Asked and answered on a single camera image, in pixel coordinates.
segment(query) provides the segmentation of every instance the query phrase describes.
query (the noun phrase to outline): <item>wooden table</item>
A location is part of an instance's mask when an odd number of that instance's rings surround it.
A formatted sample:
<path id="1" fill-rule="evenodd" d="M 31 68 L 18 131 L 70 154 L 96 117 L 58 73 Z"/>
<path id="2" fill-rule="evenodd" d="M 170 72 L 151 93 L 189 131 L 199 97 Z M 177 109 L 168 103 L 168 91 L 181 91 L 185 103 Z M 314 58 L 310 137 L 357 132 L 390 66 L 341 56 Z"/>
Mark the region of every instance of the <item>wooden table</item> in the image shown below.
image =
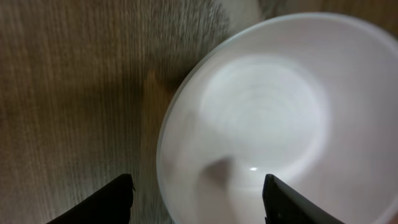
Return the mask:
<path id="1" fill-rule="evenodd" d="M 398 35 L 397 9 L 396 0 L 0 0 L 0 222 L 48 222 L 131 173 L 131 223 L 172 223 L 157 138 L 202 57 L 293 12 L 354 15 Z"/>

